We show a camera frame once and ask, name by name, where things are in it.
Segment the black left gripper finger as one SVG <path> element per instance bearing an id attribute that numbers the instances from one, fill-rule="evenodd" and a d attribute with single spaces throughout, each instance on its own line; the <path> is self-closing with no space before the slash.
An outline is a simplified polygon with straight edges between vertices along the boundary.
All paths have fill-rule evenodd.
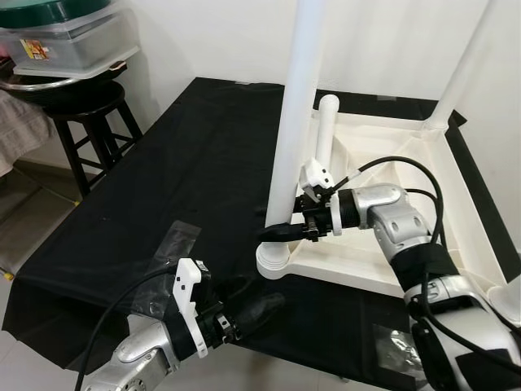
<path id="1" fill-rule="evenodd" d="M 239 334 L 252 334 L 271 320 L 285 305 L 286 298 L 280 293 L 246 299 L 232 310 L 232 323 Z"/>

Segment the black round stool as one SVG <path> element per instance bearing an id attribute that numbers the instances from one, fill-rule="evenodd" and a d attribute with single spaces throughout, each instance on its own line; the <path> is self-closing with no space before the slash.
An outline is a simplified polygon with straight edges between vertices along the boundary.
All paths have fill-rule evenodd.
<path id="1" fill-rule="evenodd" d="M 125 123 L 127 135 L 116 134 L 109 126 L 107 114 L 114 111 Z M 46 108 L 45 114 L 55 123 L 82 197 L 142 138 L 140 126 L 125 101 L 125 90 L 116 81 L 105 83 L 85 99 Z"/>

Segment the beige cloth covered side table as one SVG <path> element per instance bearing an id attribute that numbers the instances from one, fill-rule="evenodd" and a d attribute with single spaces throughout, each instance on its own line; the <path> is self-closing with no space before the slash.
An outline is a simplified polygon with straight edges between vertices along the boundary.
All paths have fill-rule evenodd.
<path id="1" fill-rule="evenodd" d="M 54 136 L 55 124 L 41 108 L 0 90 L 0 178 L 14 169 L 16 160 Z"/>

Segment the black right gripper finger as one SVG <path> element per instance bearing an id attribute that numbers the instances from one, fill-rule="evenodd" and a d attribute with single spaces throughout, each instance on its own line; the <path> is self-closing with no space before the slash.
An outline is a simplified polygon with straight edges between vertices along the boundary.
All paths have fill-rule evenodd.
<path id="1" fill-rule="evenodd" d="M 279 223 L 260 230 L 260 241 L 297 241 L 303 239 L 303 224 Z"/>

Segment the clear plastic storage box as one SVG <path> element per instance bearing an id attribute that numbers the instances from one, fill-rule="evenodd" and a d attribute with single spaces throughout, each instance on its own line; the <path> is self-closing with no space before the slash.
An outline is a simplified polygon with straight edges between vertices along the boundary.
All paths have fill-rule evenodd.
<path id="1" fill-rule="evenodd" d="M 33 29 L 0 29 L 15 74 L 86 79 L 140 50 L 130 12 L 113 2 L 93 14 Z"/>

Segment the black tablecloth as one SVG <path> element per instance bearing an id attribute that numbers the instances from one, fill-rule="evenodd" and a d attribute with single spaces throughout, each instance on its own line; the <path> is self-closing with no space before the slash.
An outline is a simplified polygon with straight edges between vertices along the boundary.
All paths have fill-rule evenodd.
<path id="1" fill-rule="evenodd" d="M 3 331 L 59 367 L 89 375 L 127 336 L 153 323 L 168 329 L 179 323 L 176 308 L 159 320 L 134 315 L 128 301 L 141 284 L 176 271 L 144 273 L 139 267 L 182 221 L 201 228 L 188 258 L 208 268 L 206 299 L 221 295 L 232 310 L 271 293 L 286 298 L 279 316 L 230 344 L 373 386 L 413 389 L 412 377 L 379 367 L 372 328 L 412 334 L 404 293 L 387 297 L 312 277 L 267 279 L 258 272 L 283 93 L 276 83 L 192 81 L 22 265 L 12 280 Z M 338 114 L 420 121 L 417 107 L 394 103 L 384 114 L 375 99 L 332 94 L 339 98 Z M 314 100 L 296 197 L 303 194 L 301 169 L 315 160 L 316 141 Z M 334 186 L 380 183 L 406 189 L 409 203 L 430 228 L 439 228 L 447 249 L 446 197 L 420 161 L 379 157 Z"/>

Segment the cream plastic table top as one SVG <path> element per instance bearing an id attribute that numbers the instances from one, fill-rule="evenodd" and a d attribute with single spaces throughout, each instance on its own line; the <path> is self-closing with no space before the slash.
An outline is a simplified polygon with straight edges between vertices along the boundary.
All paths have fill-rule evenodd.
<path id="1" fill-rule="evenodd" d="M 422 134 L 421 121 L 338 114 L 331 166 L 334 183 L 362 164 L 383 156 L 404 156 L 428 167 L 445 194 L 447 249 L 462 275 L 481 294 L 509 283 L 506 256 L 495 253 L 488 238 L 488 224 L 481 222 L 475 198 L 466 187 L 461 167 L 454 159 L 444 133 Z M 381 253 L 372 231 L 344 230 L 319 242 L 308 239 L 290 243 L 261 244 L 256 267 L 267 279 L 300 275 L 343 284 L 364 291 L 402 297 L 403 291 Z"/>

